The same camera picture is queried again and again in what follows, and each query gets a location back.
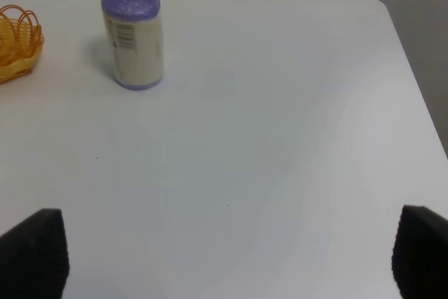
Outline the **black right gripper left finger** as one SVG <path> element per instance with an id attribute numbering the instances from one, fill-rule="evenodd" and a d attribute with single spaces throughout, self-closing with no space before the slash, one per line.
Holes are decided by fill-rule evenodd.
<path id="1" fill-rule="evenodd" d="M 70 272 L 60 209 L 41 209 L 1 236 L 1 297 L 60 299 Z"/>

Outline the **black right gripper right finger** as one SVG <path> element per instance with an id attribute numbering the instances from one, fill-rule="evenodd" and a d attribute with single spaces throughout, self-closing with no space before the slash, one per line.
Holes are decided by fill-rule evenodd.
<path id="1" fill-rule="evenodd" d="M 402 298 L 446 298 L 447 219 L 426 207 L 405 205 L 391 269 Z"/>

